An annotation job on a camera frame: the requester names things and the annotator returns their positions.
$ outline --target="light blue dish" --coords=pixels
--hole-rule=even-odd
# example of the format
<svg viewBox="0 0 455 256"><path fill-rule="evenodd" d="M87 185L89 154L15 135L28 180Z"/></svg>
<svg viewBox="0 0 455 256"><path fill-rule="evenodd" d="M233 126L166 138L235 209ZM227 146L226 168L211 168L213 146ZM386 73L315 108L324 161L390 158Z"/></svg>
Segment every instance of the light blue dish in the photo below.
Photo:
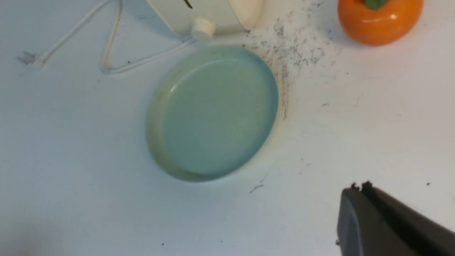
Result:
<svg viewBox="0 0 455 256"><path fill-rule="evenodd" d="M147 144L170 175L216 179L255 155L277 110L277 83L261 57L241 47L207 48L179 63L158 87L147 114Z"/></svg>

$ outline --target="white countertop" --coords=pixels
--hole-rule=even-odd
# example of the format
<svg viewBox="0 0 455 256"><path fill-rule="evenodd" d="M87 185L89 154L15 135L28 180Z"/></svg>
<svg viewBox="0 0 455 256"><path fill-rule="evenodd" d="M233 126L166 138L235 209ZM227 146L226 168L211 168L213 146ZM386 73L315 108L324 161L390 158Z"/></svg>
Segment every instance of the white countertop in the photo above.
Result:
<svg viewBox="0 0 455 256"><path fill-rule="evenodd" d="M454 1L426 1L410 34L370 48L344 36L334 0L268 0L258 29L214 44L264 56L279 117L248 164L203 184L159 170L144 124L165 74L204 45L107 76L112 2L41 71L15 60L98 2L1 4L0 255L340 255L341 190L366 180L455 230ZM121 22L115 66L181 43L143 0Z"/></svg>

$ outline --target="persimmon leaf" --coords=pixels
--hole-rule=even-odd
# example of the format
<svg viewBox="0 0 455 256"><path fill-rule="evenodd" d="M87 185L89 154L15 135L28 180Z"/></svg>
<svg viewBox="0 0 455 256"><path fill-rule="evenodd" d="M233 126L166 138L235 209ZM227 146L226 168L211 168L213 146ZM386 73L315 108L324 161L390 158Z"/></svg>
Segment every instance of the persimmon leaf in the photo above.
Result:
<svg viewBox="0 0 455 256"><path fill-rule="evenodd" d="M383 7L389 0L363 0L365 5L372 10L379 10Z"/></svg>

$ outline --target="white cord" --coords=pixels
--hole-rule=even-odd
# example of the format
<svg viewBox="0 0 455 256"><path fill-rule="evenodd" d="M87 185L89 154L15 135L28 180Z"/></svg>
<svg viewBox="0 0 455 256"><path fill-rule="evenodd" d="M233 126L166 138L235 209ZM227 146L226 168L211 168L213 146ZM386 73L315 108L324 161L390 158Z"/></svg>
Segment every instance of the white cord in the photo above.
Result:
<svg viewBox="0 0 455 256"><path fill-rule="evenodd" d="M106 6L108 3L110 3L111 1L113 0L105 0L104 2L98 4L97 6L95 6L89 13L87 13L76 25L74 25L74 27L66 34L64 35L56 44L53 45L53 47L40 54L40 55L33 55L33 54L30 54L28 52L24 52L24 56L23 57L18 57L18 59L20 61L22 61L23 63L25 63L27 66L33 66L35 68L38 68L38 69L41 69L45 62L47 60L49 60L49 58L52 56L52 54L54 54L54 52L56 50L58 50L62 45L64 45L64 43L66 43L73 35L75 35L86 23L87 21L92 18L97 12L99 12L99 10L101 10L104 6ZM151 62L151 61L154 61L154 60L157 60L159 58L162 58L164 56L167 56L167 55L170 55L172 53L175 53L181 49L183 49L184 47L187 47L188 45L194 43L194 40L192 38L190 38L189 40L187 40L186 42L170 49L170 50L167 50L167 51L163 51L163 52L160 52L158 54L154 54L152 56L148 56L148 57L145 57L145 58L142 58L138 61L135 61L133 63L128 63L127 65L124 65L124 66L121 66L121 67L118 67L118 68L114 68L112 67L108 61L109 61L109 55L110 55L110 52L111 52L111 48L112 48L112 45L114 43L114 39L115 39L115 35L117 33L117 28L118 28L118 24L120 23L120 18L121 18L121 14L122 14L122 11L123 11L123 0L118 0L119 2L119 8L118 8L118 12L117 12L117 16L115 18L115 21L114 21L114 25L112 26L112 31L111 31L111 34L109 36L109 40L107 41L107 45L104 49L104 54L103 54L103 59L102 59L102 62L101 62L101 70L104 72L104 73L107 73L107 74L119 74L119 73L123 73L125 71L128 71L128 70L131 70L135 67L138 67L138 66L141 66L141 65L144 65L148 62Z"/></svg>

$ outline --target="orange ceramic object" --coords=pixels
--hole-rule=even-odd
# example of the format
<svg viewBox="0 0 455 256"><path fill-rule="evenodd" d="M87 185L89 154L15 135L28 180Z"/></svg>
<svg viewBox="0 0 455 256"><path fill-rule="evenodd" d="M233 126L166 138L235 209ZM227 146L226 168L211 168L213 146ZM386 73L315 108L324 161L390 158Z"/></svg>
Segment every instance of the orange ceramic object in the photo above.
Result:
<svg viewBox="0 0 455 256"><path fill-rule="evenodd" d="M417 23L424 0L389 0L371 10L362 0L339 0L338 18L352 39L369 45L389 44L406 35Z"/></svg>

